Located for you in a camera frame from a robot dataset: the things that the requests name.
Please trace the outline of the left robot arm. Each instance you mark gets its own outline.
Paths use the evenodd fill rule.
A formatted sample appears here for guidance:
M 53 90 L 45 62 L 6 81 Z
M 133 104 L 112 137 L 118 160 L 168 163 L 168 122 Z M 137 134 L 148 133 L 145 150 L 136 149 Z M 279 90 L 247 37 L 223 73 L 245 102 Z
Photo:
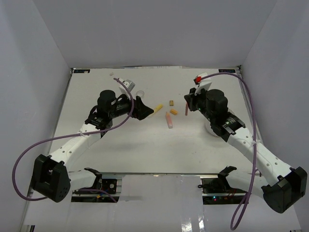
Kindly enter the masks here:
M 102 174 L 91 168 L 72 172 L 70 169 L 73 164 L 111 129 L 113 119 L 128 115 L 143 120 L 153 112 L 140 97 L 131 100 L 126 94 L 116 97 L 112 90 L 102 91 L 80 134 L 48 156 L 39 155 L 35 159 L 31 188 L 56 203 L 62 201 L 70 191 L 100 191 Z

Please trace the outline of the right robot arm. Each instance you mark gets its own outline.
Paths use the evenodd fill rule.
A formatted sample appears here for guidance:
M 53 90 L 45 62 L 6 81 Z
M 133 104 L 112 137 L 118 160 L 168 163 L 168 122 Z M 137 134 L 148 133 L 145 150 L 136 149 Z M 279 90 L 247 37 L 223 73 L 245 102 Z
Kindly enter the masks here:
M 306 192 L 307 172 L 293 168 L 254 141 L 246 125 L 227 107 L 228 100 L 218 89 L 190 89 L 184 96 L 190 111 L 199 111 L 210 122 L 213 132 L 237 149 L 260 171 L 254 179 L 252 194 L 264 199 L 275 212 L 282 214 L 301 199 Z

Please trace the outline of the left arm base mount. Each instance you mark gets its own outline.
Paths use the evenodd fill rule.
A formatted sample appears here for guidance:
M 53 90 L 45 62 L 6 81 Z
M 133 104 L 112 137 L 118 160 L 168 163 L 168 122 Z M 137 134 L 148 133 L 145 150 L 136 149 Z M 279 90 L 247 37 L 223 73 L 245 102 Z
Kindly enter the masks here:
M 69 172 L 73 199 L 81 202 L 117 203 L 122 179 L 116 175 L 103 174 L 92 168 Z

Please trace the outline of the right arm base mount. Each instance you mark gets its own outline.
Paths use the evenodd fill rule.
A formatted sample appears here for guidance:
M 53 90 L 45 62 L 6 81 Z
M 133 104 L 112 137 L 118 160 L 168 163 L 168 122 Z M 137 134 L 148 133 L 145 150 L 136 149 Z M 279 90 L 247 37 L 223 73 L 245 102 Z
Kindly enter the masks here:
M 226 177 L 236 167 L 227 166 L 214 177 L 200 177 L 201 183 L 197 186 L 202 191 L 204 205 L 227 205 L 239 204 L 247 192 L 238 188 L 232 188 L 228 184 Z

